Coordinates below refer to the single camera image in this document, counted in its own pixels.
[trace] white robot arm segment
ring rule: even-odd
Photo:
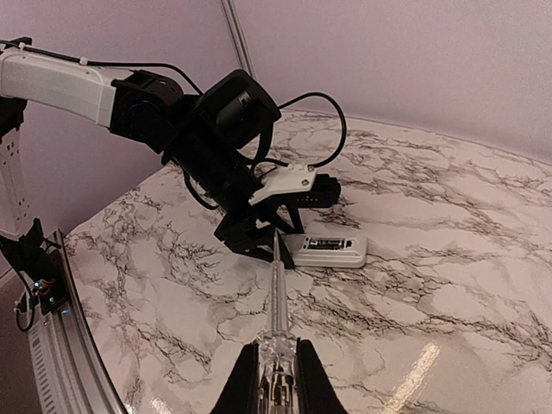
[[[19,130],[12,129],[0,143],[0,235],[19,240],[33,225],[19,158]]]
[[[109,127],[115,79],[131,71],[81,66],[10,48],[0,54],[0,97],[19,97],[72,112]]]

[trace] curved metal edge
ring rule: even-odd
[[[95,380],[99,385],[100,392],[103,394],[104,403],[108,406],[108,409],[110,410],[109,412],[113,414],[128,414],[127,410],[124,407],[124,404],[121,401],[121,398],[119,397],[115,389],[115,386],[113,385],[113,382],[111,381],[111,378],[104,365],[104,361],[102,360],[96,343],[94,342],[90,327],[86,322],[86,316],[83,312],[82,306],[80,305],[77,288],[75,286],[71,273],[71,268],[69,266],[69,259],[67,257],[67,251],[63,242],[63,234],[59,230],[56,230],[53,234],[53,238],[59,245],[62,246],[61,256],[64,270],[67,276],[66,283],[67,290],[69,292],[70,306],[72,308],[72,314],[75,322],[74,329],[79,336],[80,343],[82,345],[82,351],[84,351],[84,355],[80,355],[81,358],[79,358],[79,355],[75,354],[74,352],[73,356],[77,362],[77,365],[79,363],[84,363],[84,361],[80,360],[82,359],[82,356],[85,357],[86,362],[89,364],[92,374],[94,375]]]

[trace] clear plastic tool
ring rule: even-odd
[[[260,414],[299,413],[294,363],[297,338],[290,333],[284,263],[279,257],[279,235],[274,230],[273,270],[268,292],[267,328],[259,337]]]

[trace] table surface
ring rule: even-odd
[[[552,412],[552,167],[415,129],[349,120],[308,232],[368,237],[362,269],[286,272],[349,413]],[[275,147],[313,161],[332,116],[286,112]],[[66,239],[88,324],[130,414],[208,413],[266,321],[270,267],[231,254],[168,166]]]

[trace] black mount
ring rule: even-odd
[[[299,209],[331,207],[337,203],[340,192],[341,187],[337,179],[328,174],[319,174],[310,191],[272,196],[258,208],[254,206],[248,210],[247,214],[227,214],[216,228],[215,237],[234,253],[272,261],[274,228],[287,234],[303,234],[304,227]],[[278,214],[280,206],[286,207],[291,224]],[[258,229],[257,220],[270,224]],[[293,258],[280,235],[279,237],[284,267],[293,269]]]
[[[35,218],[33,227],[18,241],[0,236],[0,250],[9,265],[25,272],[35,283],[47,283],[38,292],[42,315],[59,308],[67,301],[65,274],[61,264],[61,246],[49,241],[42,232],[41,221]]]

